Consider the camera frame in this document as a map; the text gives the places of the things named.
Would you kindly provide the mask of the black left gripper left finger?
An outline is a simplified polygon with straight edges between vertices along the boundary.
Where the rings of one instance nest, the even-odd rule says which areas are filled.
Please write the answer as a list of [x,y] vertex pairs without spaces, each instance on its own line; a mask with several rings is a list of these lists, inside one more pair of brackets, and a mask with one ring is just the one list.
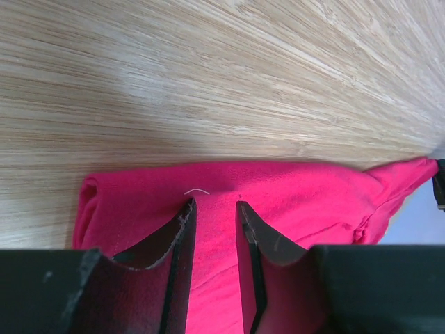
[[2,333],[183,333],[197,208],[115,255],[3,250]]

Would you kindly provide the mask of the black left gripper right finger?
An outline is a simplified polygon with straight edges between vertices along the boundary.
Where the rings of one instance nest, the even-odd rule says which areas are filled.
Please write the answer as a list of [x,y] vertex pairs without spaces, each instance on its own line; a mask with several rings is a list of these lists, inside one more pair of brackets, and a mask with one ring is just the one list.
[[236,205],[246,333],[443,333],[444,247],[304,249]]

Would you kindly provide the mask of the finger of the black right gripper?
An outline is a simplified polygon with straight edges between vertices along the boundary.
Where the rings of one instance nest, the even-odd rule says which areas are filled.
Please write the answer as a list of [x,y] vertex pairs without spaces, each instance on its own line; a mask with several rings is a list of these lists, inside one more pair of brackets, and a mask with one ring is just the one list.
[[445,159],[438,159],[438,172],[432,179],[433,194],[437,202],[437,208],[445,211]]

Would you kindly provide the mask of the red polo shirt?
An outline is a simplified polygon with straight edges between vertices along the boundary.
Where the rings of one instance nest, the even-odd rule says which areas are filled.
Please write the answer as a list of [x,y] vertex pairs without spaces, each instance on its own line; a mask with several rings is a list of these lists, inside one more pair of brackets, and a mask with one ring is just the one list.
[[298,245],[375,244],[406,197],[439,170],[425,157],[364,172],[336,164],[213,162],[93,173],[79,195],[73,247],[116,255],[190,198],[197,231],[188,333],[241,333],[236,203]]

